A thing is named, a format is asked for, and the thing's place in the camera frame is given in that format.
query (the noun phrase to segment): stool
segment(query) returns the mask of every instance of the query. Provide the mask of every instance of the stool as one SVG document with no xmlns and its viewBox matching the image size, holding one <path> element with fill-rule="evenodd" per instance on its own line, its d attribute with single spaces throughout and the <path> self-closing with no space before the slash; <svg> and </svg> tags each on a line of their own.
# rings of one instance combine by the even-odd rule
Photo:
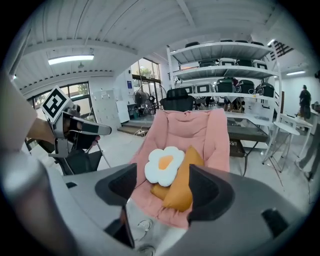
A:
<svg viewBox="0 0 320 256">
<path fill-rule="evenodd" d="M 265 161 L 266 161 L 267 159 L 272 158 L 273 155 L 280 149 L 280 147 L 281 147 L 284 143 L 286 143 L 287 139 L 289 139 L 289 143 L 286 144 L 286 146 L 285 146 L 285 148 L 284 148 L 284 151 L 283 151 L 283 153 L 282 153 L 282 155 L 281 155 L 281 157 L 283 158 L 283 157 L 285 156 L 285 153 L 286 153 L 283 166 L 282 166 L 282 168 L 280 168 L 280 170 L 279 170 L 279 172 L 281 173 L 281 172 L 283 171 L 285 165 L 286 165 L 286 161 L 287 161 L 287 158 L 288 158 L 288 153 L 289 153 L 289 150 L 290 150 L 291 142 L 292 142 L 293 137 L 294 137 L 293 135 L 300 135 L 300 133 L 299 133 L 295 128 L 293 128 L 292 126 L 289 126 L 289 125 L 287 125 L 287 124 L 285 124 L 285 123 L 274 122 L 274 125 L 276 126 L 275 131 L 274 131 L 274 135 L 272 136 L 271 141 L 270 141 L 270 145 L 269 145 L 269 147 L 267 148 L 267 150 L 266 150 L 266 152 L 265 152 L 265 157 L 264 157 L 264 159 L 263 159 L 263 161 L 262 161 L 262 164 L 264 165 L 264 164 L 265 164 Z M 277 137 L 278 132 L 279 132 L 280 129 L 286 131 L 286 132 L 287 132 L 287 136 L 286 136 L 286 138 L 284 139 L 284 141 L 283 141 L 278 147 L 274 146 L 275 149 L 273 150 L 273 152 L 271 153 L 271 155 L 268 156 L 268 153 L 269 153 L 269 151 L 270 151 L 270 148 L 271 148 L 271 146 L 273 145 L 273 143 L 276 141 L 276 137 Z"/>
</svg>

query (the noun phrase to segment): ceiling light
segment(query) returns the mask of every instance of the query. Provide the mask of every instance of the ceiling light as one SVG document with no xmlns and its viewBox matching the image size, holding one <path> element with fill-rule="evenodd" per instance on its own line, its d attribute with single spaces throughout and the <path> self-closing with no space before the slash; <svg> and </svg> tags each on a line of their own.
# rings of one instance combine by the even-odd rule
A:
<svg viewBox="0 0 320 256">
<path fill-rule="evenodd" d="M 303 74 L 303 73 L 306 73 L 306 71 L 300 70 L 300 71 L 296 71 L 296 72 L 286 73 L 286 75 L 287 76 L 292 76 L 292 75 L 298 75 L 298 74 Z"/>
<path fill-rule="evenodd" d="M 271 45 L 275 40 L 272 39 L 270 42 L 268 42 L 267 46 Z"/>
<path fill-rule="evenodd" d="M 94 55 L 76 55 L 76 56 L 64 56 L 58 58 L 49 59 L 49 65 L 63 63 L 63 62 L 73 62 L 73 61 L 92 61 Z"/>
</svg>

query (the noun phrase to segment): mustard yellow pillow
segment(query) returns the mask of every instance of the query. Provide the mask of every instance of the mustard yellow pillow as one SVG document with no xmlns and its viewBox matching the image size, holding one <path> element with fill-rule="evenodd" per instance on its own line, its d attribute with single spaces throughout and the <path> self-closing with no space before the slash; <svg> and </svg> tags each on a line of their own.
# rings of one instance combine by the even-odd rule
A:
<svg viewBox="0 0 320 256">
<path fill-rule="evenodd" d="M 161 186 L 157 183 L 151 188 L 150 192 L 163 201 L 169 192 L 169 188 L 169 186 Z"/>
<path fill-rule="evenodd" d="M 185 152 L 183 162 L 180 165 L 176 177 L 163 200 L 163 207 L 173 208 L 180 212 L 184 212 L 191 206 L 192 193 L 189 188 L 190 164 L 198 166 L 205 165 L 204 160 L 193 146 L 190 146 Z"/>
</svg>

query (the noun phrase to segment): ceiling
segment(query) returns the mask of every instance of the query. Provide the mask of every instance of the ceiling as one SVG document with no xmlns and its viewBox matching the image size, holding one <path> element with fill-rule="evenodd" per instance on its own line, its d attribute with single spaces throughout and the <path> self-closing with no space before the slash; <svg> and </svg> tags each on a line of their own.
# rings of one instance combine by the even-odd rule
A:
<svg viewBox="0 0 320 256">
<path fill-rule="evenodd" d="M 275 0 L 48 0 L 24 28 L 30 32 L 14 82 L 26 94 L 58 80 L 117 76 L 153 52 L 166 58 L 166 45 L 192 41 L 248 40 L 253 33 L 267 41 L 273 33 L 288 44 L 299 30 L 283 33 L 284 18 Z M 81 68 L 80 61 L 48 64 L 79 54 L 94 59 Z"/>
</svg>

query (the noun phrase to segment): fried egg pillow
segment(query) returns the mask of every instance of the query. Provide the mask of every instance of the fried egg pillow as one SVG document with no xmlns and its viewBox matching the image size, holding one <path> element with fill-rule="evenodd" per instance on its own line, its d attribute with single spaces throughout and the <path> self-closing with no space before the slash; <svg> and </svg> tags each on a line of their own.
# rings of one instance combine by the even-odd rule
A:
<svg viewBox="0 0 320 256">
<path fill-rule="evenodd" d="M 185 153 L 175 146 L 167 146 L 164 150 L 153 150 L 149 154 L 149 162 L 144 167 L 146 179 L 150 183 L 159 183 L 163 187 L 170 186 L 184 157 Z"/>
</svg>

